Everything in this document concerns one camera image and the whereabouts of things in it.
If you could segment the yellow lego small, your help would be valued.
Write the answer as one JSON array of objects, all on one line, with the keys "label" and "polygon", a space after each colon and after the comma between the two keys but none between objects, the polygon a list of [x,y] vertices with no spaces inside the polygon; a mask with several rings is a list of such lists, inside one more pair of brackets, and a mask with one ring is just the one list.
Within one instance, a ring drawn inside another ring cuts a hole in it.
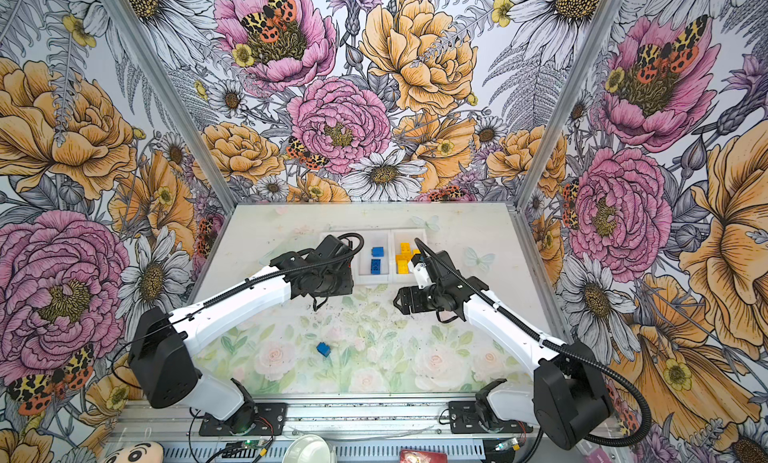
[{"label": "yellow lego small", "polygon": [[396,272],[398,275],[406,275],[409,273],[410,258],[403,255],[396,256]]}]

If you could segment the white three-compartment tray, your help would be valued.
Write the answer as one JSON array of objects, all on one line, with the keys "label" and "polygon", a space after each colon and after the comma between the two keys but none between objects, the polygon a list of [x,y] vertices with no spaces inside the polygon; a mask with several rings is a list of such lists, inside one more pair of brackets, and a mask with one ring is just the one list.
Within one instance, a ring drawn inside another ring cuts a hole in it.
[{"label": "white three-compartment tray", "polygon": [[[354,230],[359,233],[364,244],[362,250],[353,258],[351,263],[352,277],[355,287],[377,285],[405,285],[416,284],[415,277],[409,272],[406,275],[398,275],[396,272],[396,256],[400,255],[400,244],[407,242],[412,251],[417,249],[415,239],[420,238],[427,242],[427,234],[423,229],[373,229]],[[374,258],[371,256],[373,247],[383,247],[384,256]],[[372,275],[370,265],[372,259],[381,260],[381,274]]]}]

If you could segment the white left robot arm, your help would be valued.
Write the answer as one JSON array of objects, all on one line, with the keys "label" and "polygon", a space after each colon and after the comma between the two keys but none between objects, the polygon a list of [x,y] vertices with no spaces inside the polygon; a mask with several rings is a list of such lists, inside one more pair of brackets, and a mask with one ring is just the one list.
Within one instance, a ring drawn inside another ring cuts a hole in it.
[{"label": "white left robot arm", "polygon": [[198,369],[194,357],[214,340],[258,313],[297,297],[319,309],[351,294],[352,260],[363,249],[358,233],[326,236],[317,247],[284,253],[243,282],[166,313],[154,308],[137,324],[129,367],[153,409],[182,405],[221,422],[235,435],[257,421],[256,405],[242,383]]}]

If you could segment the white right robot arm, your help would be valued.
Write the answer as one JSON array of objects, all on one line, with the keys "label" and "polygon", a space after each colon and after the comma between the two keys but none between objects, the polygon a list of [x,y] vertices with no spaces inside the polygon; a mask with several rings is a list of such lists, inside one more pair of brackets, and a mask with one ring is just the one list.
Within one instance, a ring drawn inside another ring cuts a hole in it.
[{"label": "white right robot arm", "polygon": [[[490,335],[531,375],[528,395],[507,382],[483,389],[476,401],[490,417],[534,425],[564,450],[587,441],[606,447],[629,447],[651,432],[650,406],[635,385],[598,362],[581,342],[566,343],[532,326],[476,277],[464,277],[449,255],[419,253],[408,268],[415,285],[398,291],[393,304],[404,315],[451,312]],[[614,413],[606,381],[612,379],[638,405],[640,420],[630,434],[608,438],[596,429]]]}]

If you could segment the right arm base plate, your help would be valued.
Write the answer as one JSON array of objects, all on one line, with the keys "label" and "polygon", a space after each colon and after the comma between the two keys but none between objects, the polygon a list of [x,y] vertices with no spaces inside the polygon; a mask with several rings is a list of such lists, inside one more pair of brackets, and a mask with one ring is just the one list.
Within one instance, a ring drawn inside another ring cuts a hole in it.
[{"label": "right arm base plate", "polygon": [[530,434],[533,427],[517,421],[492,422],[489,417],[481,420],[475,402],[449,401],[447,404],[448,425],[452,434]]}]

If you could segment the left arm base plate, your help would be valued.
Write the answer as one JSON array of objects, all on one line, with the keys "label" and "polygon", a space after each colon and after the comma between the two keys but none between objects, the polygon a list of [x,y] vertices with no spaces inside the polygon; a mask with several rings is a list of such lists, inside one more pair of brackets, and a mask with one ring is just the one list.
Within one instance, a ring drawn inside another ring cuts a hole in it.
[{"label": "left arm base plate", "polygon": [[287,409],[286,403],[245,403],[226,420],[217,420],[206,413],[198,434],[202,437],[279,436]]}]

